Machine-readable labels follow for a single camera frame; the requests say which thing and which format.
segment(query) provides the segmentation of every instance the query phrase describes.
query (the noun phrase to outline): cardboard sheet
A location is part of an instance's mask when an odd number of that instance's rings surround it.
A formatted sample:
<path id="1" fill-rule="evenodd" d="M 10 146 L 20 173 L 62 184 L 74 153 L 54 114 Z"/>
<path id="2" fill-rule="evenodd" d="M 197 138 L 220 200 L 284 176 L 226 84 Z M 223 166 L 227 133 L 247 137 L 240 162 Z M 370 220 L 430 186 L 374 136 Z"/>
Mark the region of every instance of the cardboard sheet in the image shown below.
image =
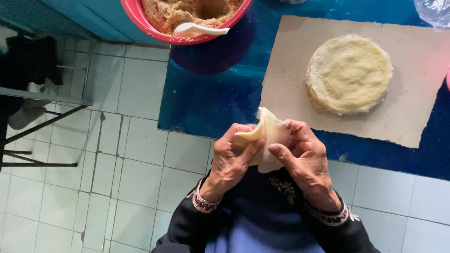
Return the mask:
<path id="1" fill-rule="evenodd" d="M 383 102 L 368 113 L 339 116 L 317 111 L 305 88 L 305 70 L 315 50 L 347 34 L 371 38 L 394 67 Z M 450 32 L 432 28 L 348 20 L 283 16 L 265 74 L 260 106 L 279 119 L 305 121 L 311 128 L 419 147 L 422 130 L 448 72 Z"/>

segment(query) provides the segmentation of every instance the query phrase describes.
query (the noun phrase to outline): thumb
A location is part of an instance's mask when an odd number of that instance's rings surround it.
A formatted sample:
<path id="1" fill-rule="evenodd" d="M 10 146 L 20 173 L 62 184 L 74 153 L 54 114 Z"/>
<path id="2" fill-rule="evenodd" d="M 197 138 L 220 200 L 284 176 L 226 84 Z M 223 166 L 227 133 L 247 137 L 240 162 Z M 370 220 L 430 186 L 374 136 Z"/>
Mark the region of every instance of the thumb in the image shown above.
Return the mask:
<path id="1" fill-rule="evenodd" d="M 240 166 L 248 167 L 252 163 L 252 160 L 264 148 L 265 144 L 266 142 L 264 140 L 259 140 L 247 146 L 244 152 L 236 158 L 237 162 L 240 163 Z"/>
<path id="2" fill-rule="evenodd" d="M 280 161 L 286 168 L 293 168 L 295 165 L 295 157 L 291 151 L 282 144 L 270 144 L 267 149 Z"/>

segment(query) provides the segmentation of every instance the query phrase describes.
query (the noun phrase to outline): hand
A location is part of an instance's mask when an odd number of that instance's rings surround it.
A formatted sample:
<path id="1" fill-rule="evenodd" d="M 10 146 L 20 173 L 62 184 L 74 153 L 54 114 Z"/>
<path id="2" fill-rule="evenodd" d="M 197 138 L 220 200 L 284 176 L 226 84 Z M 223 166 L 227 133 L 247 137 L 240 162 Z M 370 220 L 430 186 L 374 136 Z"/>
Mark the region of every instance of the hand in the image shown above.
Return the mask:
<path id="1" fill-rule="evenodd" d="M 209 177 L 200 189 L 200 196 L 210 202 L 219 200 L 223 194 L 235 187 L 247 172 L 255 156 L 264 148 L 265 142 L 259 140 L 250 144 L 244 152 L 236 156 L 231 151 L 231 143 L 237 132 L 251 132 L 256 125 L 234 123 L 228 131 L 214 144 L 214 158 Z"/>
<path id="2" fill-rule="evenodd" d="M 312 206 L 321 211 L 339 211 L 341 202 L 332 189 L 325 145 L 306 123 L 292 119 L 284 122 L 292 134 L 289 148 L 271 144 L 268 150 L 287 168 Z"/>

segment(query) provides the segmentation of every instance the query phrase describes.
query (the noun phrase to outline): wrist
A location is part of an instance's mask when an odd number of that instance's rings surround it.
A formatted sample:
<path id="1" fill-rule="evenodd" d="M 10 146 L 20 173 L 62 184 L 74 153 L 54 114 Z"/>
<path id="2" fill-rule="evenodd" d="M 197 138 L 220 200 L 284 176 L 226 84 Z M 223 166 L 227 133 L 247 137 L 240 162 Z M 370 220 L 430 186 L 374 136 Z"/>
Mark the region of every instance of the wrist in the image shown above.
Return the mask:
<path id="1" fill-rule="evenodd" d="M 325 192 L 306 193 L 306 198 L 311 206 L 323 212 L 338 212 L 342 207 L 341 201 L 333 189 Z"/>
<path id="2" fill-rule="evenodd" d="M 212 181 L 208 177 L 200 188 L 199 194 L 202 199 L 208 202 L 217 202 L 223 197 L 223 193 L 217 190 Z"/>

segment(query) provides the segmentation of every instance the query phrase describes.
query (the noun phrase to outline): embroidered cuff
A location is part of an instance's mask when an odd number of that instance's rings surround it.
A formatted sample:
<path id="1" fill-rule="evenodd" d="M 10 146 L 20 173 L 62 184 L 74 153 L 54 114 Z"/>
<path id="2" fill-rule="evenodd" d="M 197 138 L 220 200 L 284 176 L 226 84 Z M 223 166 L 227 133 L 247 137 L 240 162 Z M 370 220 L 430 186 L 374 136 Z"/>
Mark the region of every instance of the embroidered cuff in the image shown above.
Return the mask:
<path id="1" fill-rule="evenodd" d="M 189 195 L 186 196 L 186 198 L 190 198 L 192 197 L 192 204 L 194 204 L 194 207 L 203 212 L 203 213 L 210 213 L 213 210 L 217 209 L 217 207 L 219 206 L 219 204 L 221 203 L 221 199 L 219 199 L 216 202 L 209 202 L 206 201 L 204 199 L 202 199 L 202 197 L 200 196 L 200 187 L 203 184 L 203 180 L 205 179 L 206 176 L 204 176 L 202 179 L 200 179 L 200 181 L 198 182 L 197 188 L 195 188 L 195 190 L 193 190 Z"/>
<path id="2" fill-rule="evenodd" d="M 320 212 L 319 210 L 311 206 L 308 200 L 305 199 L 305 205 L 310 214 L 318 219 L 321 223 L 328 226 L 342 225 L 348 219 L 350 212 L 348 211 L 347 205 L 343 201 L 341 201 L 341 203 L 344 206 L 342 211 L 339 214 L 330 215 L 328 213 Z"/>

